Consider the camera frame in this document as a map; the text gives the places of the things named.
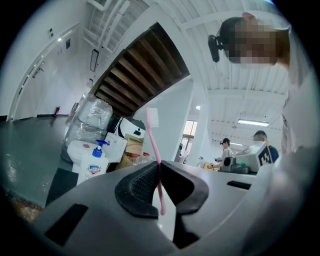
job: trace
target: floor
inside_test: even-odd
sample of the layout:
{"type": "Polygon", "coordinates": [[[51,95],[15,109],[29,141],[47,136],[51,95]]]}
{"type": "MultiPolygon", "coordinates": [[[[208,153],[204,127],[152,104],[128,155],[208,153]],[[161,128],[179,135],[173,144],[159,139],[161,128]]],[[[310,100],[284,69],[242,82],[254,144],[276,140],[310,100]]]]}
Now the floor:
{"type": "Polygon", "coordinates": [[[0,174],[8,194],[40,207],[46,205],[57,169],[72,169],[72,165],[60,157],[67,118],[0,122],[0,174]]]}

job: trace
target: soap dispenser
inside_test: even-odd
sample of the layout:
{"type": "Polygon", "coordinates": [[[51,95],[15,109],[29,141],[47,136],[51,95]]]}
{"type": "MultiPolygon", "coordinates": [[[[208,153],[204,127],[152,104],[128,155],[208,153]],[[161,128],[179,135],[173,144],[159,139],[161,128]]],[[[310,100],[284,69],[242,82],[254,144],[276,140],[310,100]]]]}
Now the soap dispenser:
{"type": "Polygon", "coordinates": [[[107,172],[109,160],[106,154],[102,151],[102,146],[109,146],[110,143],[97,139],[98,147],[96,147],[92,154],[82,155],[80,164],[80,173],[77,180],[77,185],[80,183],[107,172]]]}

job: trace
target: fluorescent light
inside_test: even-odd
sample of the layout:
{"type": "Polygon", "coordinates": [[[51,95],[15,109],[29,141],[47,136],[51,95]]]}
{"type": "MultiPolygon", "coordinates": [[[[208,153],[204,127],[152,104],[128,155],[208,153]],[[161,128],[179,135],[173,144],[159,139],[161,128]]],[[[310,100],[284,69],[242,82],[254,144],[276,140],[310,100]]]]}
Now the fluorescent light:
{"type": "Polygon", "coordinates": [[[263,127],[267,127],[269,125],[268,122],[250,121],[250,120],[243,120],[243,119],[239,119],[238,124],[245,124],[245,125],[252,125],[252,126],[263,126],[263,127]]]}
{"type": "Polygon", "coordinates": [[[237,145],[237,146],[243,146],[243,144],[233,143],[233,142],[230,142],[230,144],[232,144],[232,145],[237,145]]]}

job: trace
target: label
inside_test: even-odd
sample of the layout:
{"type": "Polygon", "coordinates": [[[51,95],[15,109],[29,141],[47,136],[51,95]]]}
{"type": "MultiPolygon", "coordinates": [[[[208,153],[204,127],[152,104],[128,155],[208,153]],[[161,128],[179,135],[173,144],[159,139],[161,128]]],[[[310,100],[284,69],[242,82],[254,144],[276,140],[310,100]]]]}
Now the label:
{"type": "Polygon", "coordinates": [[[86,170],[89,171],[92,175],[95,175],[97,173],[100,173],[101,167],[99,165],[91,164],[86,170]]]}

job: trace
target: ceiling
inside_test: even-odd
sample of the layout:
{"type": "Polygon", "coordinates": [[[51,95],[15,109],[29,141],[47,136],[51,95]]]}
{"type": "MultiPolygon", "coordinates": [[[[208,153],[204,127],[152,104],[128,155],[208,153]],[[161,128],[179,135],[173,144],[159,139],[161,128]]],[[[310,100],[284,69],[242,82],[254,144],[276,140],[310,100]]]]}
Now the ceiling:
{"type": "MultiPolygon", "coordinates": [[[[234,16],[239,17],[244,11],[256,15],[265,24],[279,28],[287,27],[289,23],[272,3],[266,0],[129,0],[129,2],[130,6],[111,35],[108,48],[114,51],[132,23],[150,6],[159,5],[175,22],[192,49],[190,55],[193,55],[194,65],[199,70],[203,88],[210,102],[212,139],[220,141],[229,137],[235,143],[250,146],[253,143],[253,134],[263,128],[269,142],[278,150],[281,148],[281,112],[287,92],[287,72],[278,65],[244,69],[239,64],[231,64],[222,52],[220,52],[220,62],[215,63],[208,48],[208,35],[216,35],[224,20],[234,16]],[[240,118],[266,121],[270,125],[264,128],[237,124],[240,118]]],[[[116,3],[114,0],[110,6],[115,6],[116,3]]],[[[110,12],[108,10],[103,16],[100,11],[94,10],[90,24],[92,33],[101,33],[103,27],[101,23],[106,22],[110,12]]],[[[110,56],[112,53],[109,50],[100,51],[99,66],[95,74],[103,74],[105,70],[101,68],[112,64],[113,59],[110,56]]],[[[202,97],[194,97],[190,116],[199,114],[194,108],[203,103],[202,97]]]]}
{"type": "Polygon", "coordinates": [[[131,116],[188,75],[177,48],[156,23],[120,53],[95,84],[95,95],[116,115],[131,116]]]}

